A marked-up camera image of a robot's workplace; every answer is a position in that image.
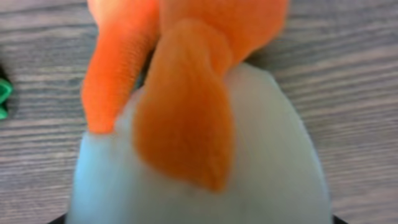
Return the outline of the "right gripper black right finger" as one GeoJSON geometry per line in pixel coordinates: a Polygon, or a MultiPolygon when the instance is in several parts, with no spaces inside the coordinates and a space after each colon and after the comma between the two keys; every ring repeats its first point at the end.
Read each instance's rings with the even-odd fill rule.
{"type": "Polygon", "coordinates": [[[333,224],[348,224],[346,221],[342,220],[341,218],[333,215],[333,224]]]}

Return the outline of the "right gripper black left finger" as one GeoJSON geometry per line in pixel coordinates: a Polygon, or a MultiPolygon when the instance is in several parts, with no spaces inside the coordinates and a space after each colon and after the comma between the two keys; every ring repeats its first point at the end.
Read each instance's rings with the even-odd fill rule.
{"type": "Polygon", "coordinates": [[[56,219],[52,220],[51,222],[48,222],[47,224],[65,224],[65,220],[66,220],[66,215],[63,214],[57,217],[56,219]]]}

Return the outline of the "white plush duck orange feet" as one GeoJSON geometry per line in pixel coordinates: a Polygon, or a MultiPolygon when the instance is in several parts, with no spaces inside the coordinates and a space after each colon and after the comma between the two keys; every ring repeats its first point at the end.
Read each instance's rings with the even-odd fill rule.
{"type": "Polygon", "coordinates": [[[67,223],[332,223],[300,116],[246,63],[287,0],[89,1],[98,36],[81,89],[67,223]]]}

